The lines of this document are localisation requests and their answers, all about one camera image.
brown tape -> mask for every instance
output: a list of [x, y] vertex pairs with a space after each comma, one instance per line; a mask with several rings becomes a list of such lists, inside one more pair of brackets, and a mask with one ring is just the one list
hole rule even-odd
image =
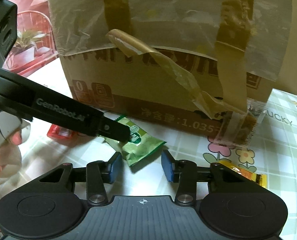
[[247, 75], [244, 51], [251, 35], [254, 0], [223, 0], [215, 43], [223, 101], [247, 111]]
[[187, 90], [192, 102], [209, 118], [213, 119], [217, 113], [225, 111], [245, 114], [240, 109], [232, 107], [223, 100], [218, 100], [202, 91], [192, 73], [144, 42], [116, 29], [109, 31], [107, 36], [128, 57], [149, 53], [161, 68]]
[[108, 29], [119, 29], [131, 34], [130, 8], [128, 0], [103, 1]]

red chair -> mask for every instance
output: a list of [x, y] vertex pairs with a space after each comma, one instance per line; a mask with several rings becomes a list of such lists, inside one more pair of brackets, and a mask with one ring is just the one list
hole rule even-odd
[[58, 57], [50, 19], [38, 11], [23, 11], [18, 13], [17, 30], [23, 32], [30, 29], [41, 31], [47, 34], [47, 36], [36, 42], [36, 48], [33, 49], [34, 55], [30, 57], [29, 62], [24, 61], [25, 63], [19, 63], [17, 60], [18, 55], [15, 55], [11, 51], [3, 66], [3, 68], [24, 77], [31, 75]]

logo on wrapper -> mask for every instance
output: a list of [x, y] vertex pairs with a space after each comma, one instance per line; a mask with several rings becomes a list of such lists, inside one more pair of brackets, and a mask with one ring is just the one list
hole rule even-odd
[[137, 125], [132, 125], [130, 127], [130, 131], [133, 132], [133, 133], [136, 133], [139, 131], [139, 127]]
[[85, 116], [84, 115], [77, 115], [75, 112], [70, 112], [68, 110], [66, 110], [66, 108], [60, 108], [58, 105], [52, 105], [48, 102], [45, 102], [42, 98], [38, 98], [36, 100], [36, 103], [39, 105], [39, 106], [42, 106], [42, 107], [45, 107], [47, 109], [50, 109], [50, 110], [53, 110], [57, 113], [60, 113], [60, 114], [63, 114], [63, 115], [66, 115], [66, 116], [69, 116], [73, 119], [76, 119], [76, 120], [80, 120], [80, 121], [84, 121], [85, 119]]
[[128, 140], [130, 143], [134, 143], [134, 144], [140, 144], [141, 143], [141, 135], [139, 135], [139, 133], [135, 132], [131, 132], [130, 133], [130, 139]]

clear plastic snack packet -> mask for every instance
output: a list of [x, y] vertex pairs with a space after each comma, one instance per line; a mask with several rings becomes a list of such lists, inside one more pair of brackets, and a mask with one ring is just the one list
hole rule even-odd
[[105, 137], [105, 140], [114, 150], [122, 153], [129, 166], [133, 166], [143, 158], [151, 155], [166, 142], [149, 135], [142, 128], [127, 119], [124, 115], [116, 119], [117, 122], [130, 127], [128, 142], [119, 142]]

pink flower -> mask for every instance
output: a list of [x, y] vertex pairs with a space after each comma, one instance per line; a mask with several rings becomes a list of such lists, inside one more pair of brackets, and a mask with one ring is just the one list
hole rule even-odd
[[227, 146], [216, 145], [215, 143], [213, 143], [214, 139], [210, 138], [209, 136], [207, 137], [207, 140], [210, 142], [210, 144], [208, 145], [208, 149], [210, 152], [220, 153], [225, 157], [229, 157], [231, 155], [230, 149], [235, 148], [235, 146], [233, 145], [227, 145]]

